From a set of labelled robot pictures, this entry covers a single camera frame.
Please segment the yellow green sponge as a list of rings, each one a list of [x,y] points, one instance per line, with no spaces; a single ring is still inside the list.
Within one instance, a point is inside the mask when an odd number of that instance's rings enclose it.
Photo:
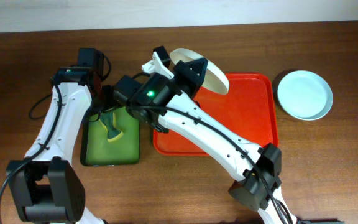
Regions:
[[[124,133],[117,128],[117,118],[114,112],[103,113],[99,120],[107,131],[108,142],[113,142],[123,137]]]

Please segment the cream white plate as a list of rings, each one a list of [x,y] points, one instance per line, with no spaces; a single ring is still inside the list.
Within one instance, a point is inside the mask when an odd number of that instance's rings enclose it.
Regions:
[[[179,61],[190,62],[199,58],[204,58],[204,56],[190,49],[177,48],[170,52],[170,59],[175,65]],[[229,92],[229,86],[229,80],[225,73],[208,59],[202,87],[217,94],[226,95]]]

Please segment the light blue plate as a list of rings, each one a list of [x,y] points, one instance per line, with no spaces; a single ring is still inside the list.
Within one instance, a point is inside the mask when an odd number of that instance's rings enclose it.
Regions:
[[[277,98],[284,111],[292,107],[332,108],[334,101],[328,82],[307,70],[285,75],[278,84]]]

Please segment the mint green plate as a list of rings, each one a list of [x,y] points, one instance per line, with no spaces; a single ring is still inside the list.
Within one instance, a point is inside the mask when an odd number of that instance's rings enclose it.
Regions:
[[[296,119],[314,121],[326,116],[331,111],[331,108],[292,107],[285,109],[285,111]]]

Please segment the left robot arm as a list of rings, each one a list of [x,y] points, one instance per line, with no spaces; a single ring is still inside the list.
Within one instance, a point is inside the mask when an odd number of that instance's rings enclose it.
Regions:
[[[106,104],[101,82],[109,60],[95,48],[80,48],[77,63],[52,77],[52,99],[41,130],[22,160],[11,160],[5,188],[19,218],[29,223],[104,223],[86,208],[85,188],[72,167],[80,126]]]

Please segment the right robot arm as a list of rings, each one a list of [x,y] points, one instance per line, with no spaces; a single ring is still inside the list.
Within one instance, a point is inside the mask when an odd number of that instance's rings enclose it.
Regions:
[[[274,144],[248,141],[205,113],[193,100],[201,87],[229,91],[225,74],[192,50],[167,52],[160,46],[143,64],[148,80],[124,75],[114,86],[114,99],[135,119],[162,133],[174,131],[215,159],[234,179],[229,194],[264,223],[303,223],[282,195],[282,152]]]

